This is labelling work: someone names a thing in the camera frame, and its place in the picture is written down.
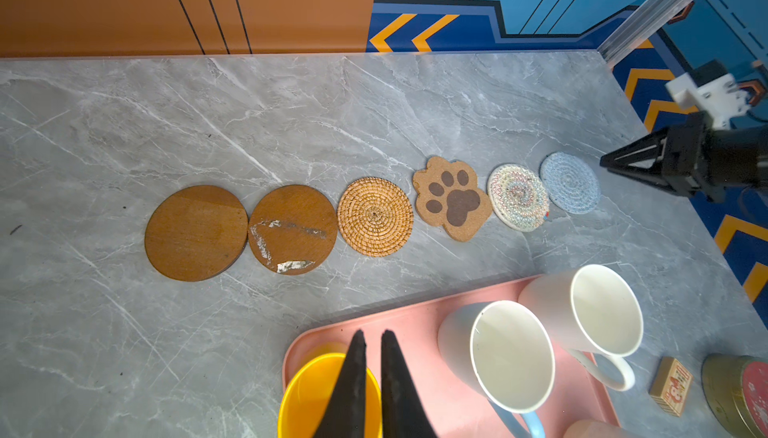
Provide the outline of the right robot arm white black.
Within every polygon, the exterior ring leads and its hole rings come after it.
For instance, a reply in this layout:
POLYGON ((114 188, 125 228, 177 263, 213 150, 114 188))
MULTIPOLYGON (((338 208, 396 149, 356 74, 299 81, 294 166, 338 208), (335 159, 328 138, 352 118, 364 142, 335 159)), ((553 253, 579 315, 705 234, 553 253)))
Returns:
POLYGON ((709 114, 694 112, 602 156, 600 166, 671 195, 722 203, 729 188, 767 188, 767 127, 716 129, 709 114))

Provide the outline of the plain brown wooden coaster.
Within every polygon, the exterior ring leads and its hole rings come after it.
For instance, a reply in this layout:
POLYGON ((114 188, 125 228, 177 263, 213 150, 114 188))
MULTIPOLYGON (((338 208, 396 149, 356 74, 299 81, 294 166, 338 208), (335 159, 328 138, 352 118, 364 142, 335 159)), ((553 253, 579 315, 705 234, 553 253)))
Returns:
POLYGON ((233 193, 212 185, 188 187, 152 214, 144 238, 147 258, 170 279, 207 280, 240 257, 247 225, 246 210, 233 193))

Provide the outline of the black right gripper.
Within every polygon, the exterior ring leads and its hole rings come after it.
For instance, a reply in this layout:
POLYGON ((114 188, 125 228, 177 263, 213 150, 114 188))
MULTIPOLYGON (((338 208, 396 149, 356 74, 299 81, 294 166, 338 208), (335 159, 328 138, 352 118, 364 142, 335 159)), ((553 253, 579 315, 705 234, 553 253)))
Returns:
POLYGON ((600 159, 610 173, 665 191, 693 198, 702 194, 710 203, 723 203, 726 186, 710 176, 710 115, 694 112, 684 122, 652 132, 600 159))

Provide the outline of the rattan woven round coaster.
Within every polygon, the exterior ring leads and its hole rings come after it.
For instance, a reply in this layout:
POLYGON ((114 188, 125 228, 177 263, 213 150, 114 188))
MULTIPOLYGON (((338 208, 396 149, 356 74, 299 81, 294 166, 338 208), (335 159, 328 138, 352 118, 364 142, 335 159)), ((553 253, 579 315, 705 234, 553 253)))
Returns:
POLYGON ((407 243, 413 230, 413 207, 405 192, 391 181, 365 177, 353 181, 337 207, 344 241, 369 257, 386 257, 407 243))

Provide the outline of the light blue woven coaster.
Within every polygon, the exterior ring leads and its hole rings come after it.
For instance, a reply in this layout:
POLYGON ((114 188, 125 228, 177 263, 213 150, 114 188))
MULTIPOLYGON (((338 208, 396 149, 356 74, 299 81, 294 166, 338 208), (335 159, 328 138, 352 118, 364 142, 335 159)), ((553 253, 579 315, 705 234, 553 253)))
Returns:
POLYGON ((539 168, 550 200, 563 211, 583 215, 594 210, 601 198, 596 174, 582 159, 563 152, 548 155, 539 168))

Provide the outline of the cork paw print coaster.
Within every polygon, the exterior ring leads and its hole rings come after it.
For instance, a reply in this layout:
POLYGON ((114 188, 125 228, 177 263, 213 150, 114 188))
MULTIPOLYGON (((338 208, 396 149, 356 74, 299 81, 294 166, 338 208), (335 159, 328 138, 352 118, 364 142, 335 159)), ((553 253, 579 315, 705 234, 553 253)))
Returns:
POLYGON ((413 174, 412 182, 418 215, 456 241, 470 241, 493 212, 476 172, 465 162, 433 156, 425 169, 413 174))

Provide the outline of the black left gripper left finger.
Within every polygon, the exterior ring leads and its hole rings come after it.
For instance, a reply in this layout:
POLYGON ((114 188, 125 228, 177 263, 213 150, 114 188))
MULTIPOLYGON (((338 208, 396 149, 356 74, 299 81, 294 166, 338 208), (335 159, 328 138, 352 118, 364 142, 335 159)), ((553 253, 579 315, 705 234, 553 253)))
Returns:
POLYGON ((350 342, 315 438, 364 437, 367 383, 366 342, 357 330, 350 342))

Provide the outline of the glossy brown wooden coaster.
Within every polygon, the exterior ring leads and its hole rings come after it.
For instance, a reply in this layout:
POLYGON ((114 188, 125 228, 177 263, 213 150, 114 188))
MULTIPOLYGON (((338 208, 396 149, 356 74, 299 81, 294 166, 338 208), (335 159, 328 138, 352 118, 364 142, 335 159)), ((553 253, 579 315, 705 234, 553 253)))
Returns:
POLYGON ((265 268, 295 276, 326 260, 337 233, 336 210, 323 193, 306 185, 287 185, 257 204, 249 219, 248 243, 265 268))

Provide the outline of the multicolour woven round coaster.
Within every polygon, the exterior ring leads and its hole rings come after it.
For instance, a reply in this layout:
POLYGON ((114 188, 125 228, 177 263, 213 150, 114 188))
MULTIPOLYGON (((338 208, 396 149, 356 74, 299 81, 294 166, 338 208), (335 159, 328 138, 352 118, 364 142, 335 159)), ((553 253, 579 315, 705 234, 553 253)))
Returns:
POLYGON ((543 182, 530 169, 502 164, 488 178, 487 194, 497 217, 508 227, 531 232, 549 216, 549 196, 543 182))

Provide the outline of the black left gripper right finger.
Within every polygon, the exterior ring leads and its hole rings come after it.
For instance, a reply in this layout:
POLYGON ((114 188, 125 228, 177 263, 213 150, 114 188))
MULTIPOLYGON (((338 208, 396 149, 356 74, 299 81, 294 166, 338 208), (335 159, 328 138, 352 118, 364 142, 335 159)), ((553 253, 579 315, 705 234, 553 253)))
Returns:
POLYGON ((435 438, 401 347, 391 330, 386 330, 381 339, 381 378, 383 436, 435 438))

